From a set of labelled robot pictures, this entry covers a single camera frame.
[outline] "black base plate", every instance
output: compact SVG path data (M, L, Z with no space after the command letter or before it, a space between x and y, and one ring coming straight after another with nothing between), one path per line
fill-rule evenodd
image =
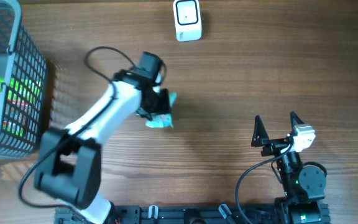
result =
M159 207L158 219L149 219L149 208L139 206L116 206L117 223L105 224L227 224L215 207ZM322 208L328 212L328 206L322 204ZM235 207L230 207L233 220L236 224L245 224ZM273 204L246 205L244 212L253 224L277 224L280 223L280 215ZM86 224L78 219L66 208L56 209L55 224Z

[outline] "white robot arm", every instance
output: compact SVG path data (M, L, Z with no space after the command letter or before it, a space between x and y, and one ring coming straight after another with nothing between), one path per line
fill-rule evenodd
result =
M114 216L114 204L99 193L102 145L129 115L137 113L151 120L156 114L169 114L171 108L168 90L160 89L163 82L160 69L164 67L166 73L166 67L156 55L144 52L137 66L120 70L110 80L89 66L89 54L85 64L107 79L110 85L80 119L63 130L51 128L42 135L40 160L23 177L19 198L37 208L68 207L86 222L103 224L110 223L109 217ZM60 159L69 154L76 154L76 164ZM60 199L62 204L36 205L23 198L24 182L35 169L34 187Z

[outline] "gray plastic basket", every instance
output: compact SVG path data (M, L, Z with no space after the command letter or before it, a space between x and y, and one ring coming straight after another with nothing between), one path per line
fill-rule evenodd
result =
M47 65L22 24L16 0L0 0L0 159L34 152L40 135Z

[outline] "small light blue object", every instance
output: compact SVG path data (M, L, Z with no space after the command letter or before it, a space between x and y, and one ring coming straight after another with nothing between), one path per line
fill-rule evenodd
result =
M169 104L172 108L173 103L177 99L177 93L169 94ZM160 114L160 115L152 115L152 121L146 121L146 126L149 128L165 128L171 127L173 128L172 123L172 115L171 114Z

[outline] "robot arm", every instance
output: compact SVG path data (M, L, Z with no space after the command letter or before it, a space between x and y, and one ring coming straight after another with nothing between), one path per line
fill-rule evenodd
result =
M315 131L293 111L290 119L292 131L286 138L269 139L260 116L256 116L251 146L262 147L262 156L275 158L272 159L272 169L285 194L285 197L275 199L275 206L280 210L280 223L329 223L329 217L322 212L328 209L319 203L325 198L327 170L317 162L302 163L299 155L311 146ZM280 176L273 167L274 162Z
M50 129L41 139L40 156L68 139L108 105L115 88L116 97L88 128L64 149L54 152L35 173L34 187L81 214L88 222L104 223L114 213L114 205L98 192L101 182L101 150L119 125L131 114L152 119L155 114L170 113L167 89L160 89L159 73L163 62L145 52L136 67L114 75L104 95L78 120L64 130ZM76 154L76 164L61 156Z

